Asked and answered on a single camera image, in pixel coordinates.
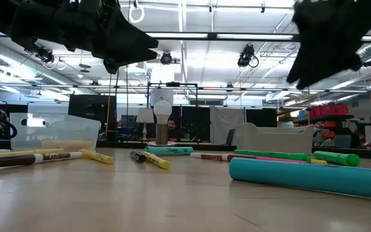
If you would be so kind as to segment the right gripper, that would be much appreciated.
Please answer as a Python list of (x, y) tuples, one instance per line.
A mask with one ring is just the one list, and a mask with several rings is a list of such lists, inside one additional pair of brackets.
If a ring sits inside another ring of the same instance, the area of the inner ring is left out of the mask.
[(302, 0), (294, 3), (293, 22), (298, 28), (300, 48), (287, 76), (302, 90), (344, 70), (362, 67), (356, 53), (327, 53), (336, 48), (356, 51), (366, 34), (365, 1)]

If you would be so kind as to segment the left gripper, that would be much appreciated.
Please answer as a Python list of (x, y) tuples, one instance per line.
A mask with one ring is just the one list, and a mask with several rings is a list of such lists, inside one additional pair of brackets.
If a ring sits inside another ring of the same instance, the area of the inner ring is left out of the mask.
[(149, 49), (123, 49), (119, 45), (157, 48), (158, 41), (129, 23), (116, 0), (58, 1), (56, 43), (69, 51), (81, 49), (104, 58), (107, 72), (156, 58)]

